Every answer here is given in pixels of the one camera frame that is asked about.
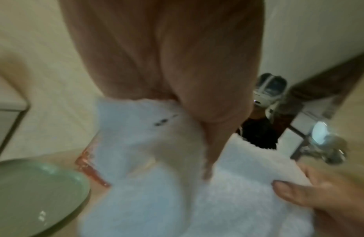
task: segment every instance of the fingernail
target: fingernail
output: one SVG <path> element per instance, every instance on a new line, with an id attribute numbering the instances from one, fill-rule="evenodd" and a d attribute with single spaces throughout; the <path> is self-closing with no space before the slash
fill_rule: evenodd
<path id="1" fill-rule="evenodd" d="M 275 180 L 272 182 L 273 189 L 283 198 L 292 198 L 292 189 L 288 182 Z"/>

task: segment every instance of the white cloth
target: white cloth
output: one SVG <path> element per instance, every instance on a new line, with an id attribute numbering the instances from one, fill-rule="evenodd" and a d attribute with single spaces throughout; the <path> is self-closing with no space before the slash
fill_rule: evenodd
<path id="1" fill-rule="evenodd" d="M 83 218 L 82 237 L 312 236 L 312 211 L 272 191 L 273 180 L 310 184 L 277 151 L 233 134 L 205 183 L 203 131 L 176 102 L 104 100 L 99 114 L 94 163 L 112 188 Z"/>

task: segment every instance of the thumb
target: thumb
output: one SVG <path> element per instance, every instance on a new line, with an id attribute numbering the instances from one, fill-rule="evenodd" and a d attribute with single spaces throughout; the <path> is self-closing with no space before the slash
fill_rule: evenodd
<path id="1" fill-rule="evenodd" d="M 318 187 L 301 186 L 279 180 L 273 181 L 272 186 L 276 195 L 285 201 L 310 208 L 323 208 L 325 206 L 324 190 Z"/>

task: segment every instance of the wall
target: wall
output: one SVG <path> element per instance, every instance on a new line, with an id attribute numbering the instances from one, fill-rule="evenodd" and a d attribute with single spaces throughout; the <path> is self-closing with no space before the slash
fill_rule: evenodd
<path id="1" fill-rule="evenodd" d="M 265 0 L 260 73 L 289 84 L 364 52 L 364 0 Z"/>
<path id="2" fill-rule="evenodd" d="M 85 72 L 56 1 L 0 0 L 0 74 L 31 104 L 1 159 L 85 147 L 98 90 Z"/>
<path id="3" fill-rule="evenodd" d="M 364 51 L 364 0 L 266 0 L 260 72 L 306 79 Z M 82 148 L 94 97 L 55 0 L 0 0 L 0 74 L 31 103 L 2 159 Z"/>

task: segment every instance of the person's right hand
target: person's right hand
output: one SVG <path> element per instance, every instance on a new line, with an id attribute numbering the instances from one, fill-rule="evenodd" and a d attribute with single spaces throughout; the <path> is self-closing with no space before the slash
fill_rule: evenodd
<path id="1" fill-rule="evenodd" d="M 312 186 L 275 180 L 275 193 L 285 201 L 315 210 L 317 232 L 333 237 L 364 237 L 364 189 L 338 176 L 299 164 Z"/>

